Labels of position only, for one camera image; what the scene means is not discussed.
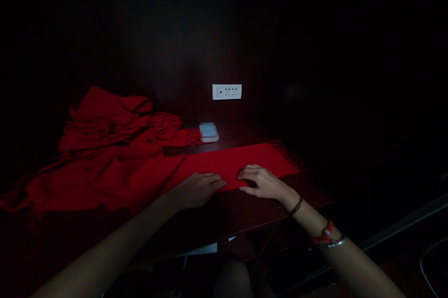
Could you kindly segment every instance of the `forearm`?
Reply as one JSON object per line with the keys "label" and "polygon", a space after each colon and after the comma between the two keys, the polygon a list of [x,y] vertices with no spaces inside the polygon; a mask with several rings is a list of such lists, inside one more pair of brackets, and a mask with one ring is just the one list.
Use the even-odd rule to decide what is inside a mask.
{"label": "forearm", "polygon": [[100,297],[145,242],[179,210],[162,196],[73,261],[33,297]]}
{"label": "forearm", "polygon": [[[298,195],[289,194],[282,204],[286,210],[291,210],[299,199]],[[293,218],[310,237],[320,236],[328,224],[328,220],[306,201]],[[334,227],[331,237],[339,240],[342,234]],[[357,297],[404,297],[390,278],[349,239],[336,248],[319,250]]]}

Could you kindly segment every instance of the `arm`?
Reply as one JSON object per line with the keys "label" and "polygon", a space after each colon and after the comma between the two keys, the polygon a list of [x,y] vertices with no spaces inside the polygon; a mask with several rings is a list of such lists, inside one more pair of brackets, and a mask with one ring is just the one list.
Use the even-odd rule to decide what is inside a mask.
{"label": "arm", "polygon": [[204,205],[226,184],[218,174],[214,181],[213,173],[195,173],[184,180],[69,264],[32,297],[101,297],[166,221],[185,208]]}
{"label": "arm", "polygon": [[[261,198],[278,200],[288,212],[300,200],[296,191],[258,165],[246,166],[241,170],[237,179],[252,180],[257,184],[256,188],[241,187],[240,190],[243,192]],[[320,236],[328,224],[327,219],[305,201],[302,202],[293,218],[310,237]],[[341,232],[337,228],[333,228],[331,237],[339,240]],[[349,239],[336,248],[319,250],[357,297],[404,297],[390,278]]]}

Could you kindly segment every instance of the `wall outlet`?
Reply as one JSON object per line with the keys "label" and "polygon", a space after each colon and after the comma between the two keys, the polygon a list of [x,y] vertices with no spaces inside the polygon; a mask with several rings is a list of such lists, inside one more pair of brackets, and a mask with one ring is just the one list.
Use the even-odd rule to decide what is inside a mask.
{"label": "wall outlet", "polygon": [[213,88],[213,100],[232,100],[240,99],[243,90],[243,85],[225,85],[217,84],[212,85]]}

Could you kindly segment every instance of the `person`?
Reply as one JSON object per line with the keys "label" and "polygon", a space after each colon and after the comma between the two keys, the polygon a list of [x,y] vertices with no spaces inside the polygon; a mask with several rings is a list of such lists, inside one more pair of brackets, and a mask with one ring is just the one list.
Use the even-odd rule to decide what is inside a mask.
{"label": "person", "polygon": [[[329,228],[327,219],[302,200],[296,191],[261,166],[246,166],[237,179],[251,180],[256,184],[256,187],[241,187],[241,191],[260,198],[275,199],[287,212],[297,209],[300,202],[292,217],[310,237],[323,236],[322,232]],[[82,254],[32,297],[101,297],[131,258],[165,222],[184,209],[204,205],[225,184],[219,174],[193,174]],[[352,241],[343,238],[336,227],[325,237],[329,240],[316,240],[318,249],[357,297],[404,297],[392,280]],[[253,297],[248,281],[244,265],[237,261],[230,262],[217,281],[214,296]]]}

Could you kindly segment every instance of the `hand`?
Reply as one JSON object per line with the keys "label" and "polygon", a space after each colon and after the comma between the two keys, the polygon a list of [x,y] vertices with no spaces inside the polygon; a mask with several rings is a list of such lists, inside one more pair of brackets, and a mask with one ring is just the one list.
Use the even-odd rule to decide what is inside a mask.
{"label": "hand", "polygon": [[219,174],[195,173],[167,193],[167,197],[175,203],[179,210],[205,205],[213,196],[213,192],[227,184]]}
{"label": "hand", "polygon": [[294,208],[299,202],[300,196],[296,191],[260,165],[246,166],[240,171],[237,179],[252,180],[257,184],[257,187],[240,187],[241,191],[259,198],[278,200],[286,210]]}

